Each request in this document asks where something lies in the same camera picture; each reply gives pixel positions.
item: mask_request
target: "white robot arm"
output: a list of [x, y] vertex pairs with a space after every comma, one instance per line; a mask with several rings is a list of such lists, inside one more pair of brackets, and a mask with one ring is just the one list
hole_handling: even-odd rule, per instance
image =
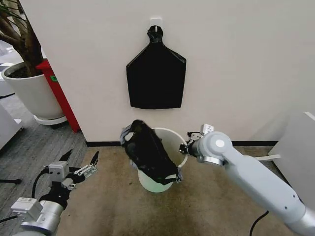
[[201, 137], [180, 150], [195, 156], [198, 162], [224, 166], [233, 181], [292, 231], [302, 236], [315, 235], [315, 212], [305, 207], [296, 192], [263, 164], [237, 151], [224, 133], [205, 124]]

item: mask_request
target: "black baseboard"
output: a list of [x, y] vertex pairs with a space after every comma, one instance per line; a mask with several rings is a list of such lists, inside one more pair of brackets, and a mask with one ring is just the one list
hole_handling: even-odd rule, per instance
[[[233, 146], [274, 146], [278, 141], [232, 141]], [[88, 147], [116, 147], [120, 146], [119, 141], [112, 142], [88, 142]]]
[[85, 141], [88, 147], [117, 147], [120, 146], [119, 141], [112, 141], [112, 142], [88, 142]]
[[274, 146], [278, 141], [232, 141], [233, 146]]

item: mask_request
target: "cable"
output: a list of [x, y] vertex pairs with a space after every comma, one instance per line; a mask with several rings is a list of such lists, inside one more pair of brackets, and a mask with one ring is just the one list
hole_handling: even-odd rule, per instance
[[18, 216], [17, 216], [17, 215], [10, 216], [10, 217], [8, 217], [8, 218], [5, 218], [5, 219], [3, 219], [3, 220], [0, 220], [0, 223], [5, 222], [5, 221], [8, 221], [8, 220], [13, 220], [13, 219], [15, 219], [15, 218], [18, 218]]
[[261, 220], [262, 218], [264, 218], [266, 215], [268, 215], [268, 213], [269, 213], [269, 211], [266, 211], [265, 213], [263, 213], [260, 217], [258, 217], [258, 218], [254, 221], [254, 223], [253, 223], [252, 226], [251, 226], [250, 236], [252, 236], [252, 232], [253, 232], [253, 230], [254, 230], [254, 228], [255, 228], [255, 225], [258, 223], [258, 221]]
[[48, 174], [49, 173], [49, 170], [48, 170], [48, 167], [45, 167], [39, 174], [38, 176], [36, 177], [35, 181], [34, 181], [34, 184], [33, 184], [33, 188], [31, 189], [31, 198], [35, 198], [35, 190], [36, 190], [36, 185], [37, 185], [37, 182], [39, 180], [39, 178], [44, 175], [44, 174]]

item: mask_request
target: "black bag hanging on wall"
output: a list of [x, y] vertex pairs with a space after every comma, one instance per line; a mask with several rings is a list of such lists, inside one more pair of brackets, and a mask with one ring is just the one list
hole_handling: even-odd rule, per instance
[[182, 105], [186, 59], [167, 48], [159, 26], [148, 30], [149, 45], [126, 67], [130, 105], [142, 109]]

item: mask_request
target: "gray carpet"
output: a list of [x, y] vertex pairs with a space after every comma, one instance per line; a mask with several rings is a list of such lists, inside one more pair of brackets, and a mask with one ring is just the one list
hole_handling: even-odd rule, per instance
[[[70, 166], [80, 166], [87, 147], [81, 132], [73, 133], [70, 126], [53, 130], [40, 125], [25, 108], [16, 95], [0, 99], [0, 104], [13, 118], [20, 118], [24, 130], [0, 150], [0, 178], [21, 178], [20, 185], [0, 183], [0, 219], [14, 215], [10, 207], [19, 197], [31, 197], [32, 183], [44, 165], [58, 160], [64, 153], [73, 149]], [[47, 177], [38, 182], [36, 196], [48, 191]], [[10, 236], [19, 231], [20, 219], [0, 224], [0, 235]]]

